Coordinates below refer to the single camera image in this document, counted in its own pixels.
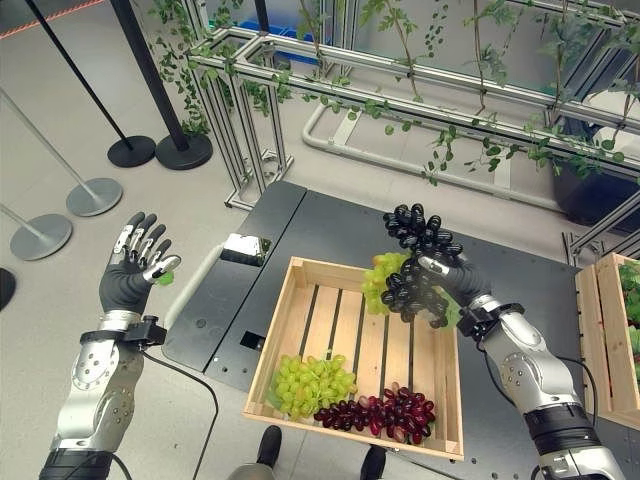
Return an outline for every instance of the wooden tray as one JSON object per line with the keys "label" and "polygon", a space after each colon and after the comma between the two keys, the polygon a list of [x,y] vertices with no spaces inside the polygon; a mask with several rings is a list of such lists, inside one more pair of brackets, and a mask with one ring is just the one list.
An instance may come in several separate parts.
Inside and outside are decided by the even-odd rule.
{"label": "wooden tray", "polygon": [[[618,265],[612,253],[576,275],[582,356],[598,387],[598,416],[640,429],[640,395]],[[588,378],[585,407],[593,413]]]}
{"label": "wooden tray", "polygon": [[[360,293],[364,270],[292,257],[273,314],[244,415],[383,447],[462,460],[460,374],[455,328],[434,330],[426,321],[403,323],[400,315],[370,315]],[[435,402],[432,435],[421,445],[401,444],[383,432],[374,437],[323,428],[309,419],[290,421],[266,400],[280,357],[331,349],[347,358],[359,395],[381,395],[393,381]]]}

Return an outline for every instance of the red grape bunch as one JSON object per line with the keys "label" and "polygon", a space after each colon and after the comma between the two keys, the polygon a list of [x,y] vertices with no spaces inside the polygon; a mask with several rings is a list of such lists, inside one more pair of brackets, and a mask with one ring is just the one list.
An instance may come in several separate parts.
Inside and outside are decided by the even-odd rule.
{"label": "red grape bunch", "polygon": [[384,431],[397,442],[410,440],[413,445],[419,445],[431,436],[429,424],[436,419],[433,408],[434,403],[424,394],[411,392],[393,382],[390,389],[384,389],[381,398],[363,395],[357,402],[342,400],[329,408],[321,408],[313,418],[325,428],[349,431],[355,427],[362,432],[369,427],[375,436]]}

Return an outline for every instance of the black grape bunch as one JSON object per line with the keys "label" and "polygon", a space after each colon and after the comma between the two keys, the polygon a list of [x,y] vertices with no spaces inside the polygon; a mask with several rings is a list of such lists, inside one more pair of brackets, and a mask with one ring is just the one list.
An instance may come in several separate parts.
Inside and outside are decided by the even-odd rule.
{"label": "black grape bunch", "polygon": [[387,277],[388,290],[380,295],[380,300],[390,311],[400,313],[403,322],[411,322],[416,313],[426,308],[435,316],[430,322],[432,327],[447,325],[449,302],[434,290],[436,285],[418,265],[418,258],[427,255],[445,265],[455,265],[462,245],[453,243],[453,234],[440,228],[439,216],[432,215],[425,220],[424,208],[419,203],[411,209],[398,205],[393,213],[385,213],[383,219],[389,236],[410,250],[411,257],[404,261],[399,272]]}

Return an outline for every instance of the table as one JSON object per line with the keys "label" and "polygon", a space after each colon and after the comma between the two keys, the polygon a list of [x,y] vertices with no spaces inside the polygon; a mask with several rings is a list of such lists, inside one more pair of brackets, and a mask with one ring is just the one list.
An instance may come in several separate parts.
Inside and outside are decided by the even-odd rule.
{"label": "table", "polygon": [[[437,213],[438,207],[425,205],[425,211]],[[163,351],[244,391],[249,390],[291,256],[370,268],[373,255],[399,251],[397,240],[386,234],[382,212],[282,181],[269,186],[236,233],[271,240],[266,263],[254,267],[217,260],[177,316]],[[466,235],[454,238],[490,276],[498,299],[525,307],[525,316],[552,352],[580,357],[577,269]],[[474,343],[458,335],[458,348],[465,461],[417,459],[458,478],[529,478],[538,457],[524,421],[494,389]],[[582,372],[575,365],[569,369],[582,393]],[[597,431],[627,478],[640,478],[640,432],[604,419],[598,420]]]}

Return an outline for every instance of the robotic arm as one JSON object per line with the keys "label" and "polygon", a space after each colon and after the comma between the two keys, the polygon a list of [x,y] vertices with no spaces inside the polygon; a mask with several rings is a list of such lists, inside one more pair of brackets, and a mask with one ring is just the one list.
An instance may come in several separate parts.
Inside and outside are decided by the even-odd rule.
{"label": "robotic arm", "polygon": [[100,282],[104,316],[98,329],[80,338],[71,371],[71,391],[60,410],[58,428],[40,480],[102,480],[109,475],[133,416],[133,393],[142,373],[142,349],[161,344],[166,331],[157,318],[141,319],[151,286],[180,264],[163,255],[164,240],[152,252],[165,226],[156,216],[134,215],[120,233]]}
{"label": "robotic arm", "polygon": [[448,266],[428,256],[419,265],[462,306],[458,329],[482,344],[499,367],[508,397],[524,417],[552,480],[624,480],[611,451],[602,446],[573,389],[567,367],[518,304],[503,304],[478,270],[463,258]]}

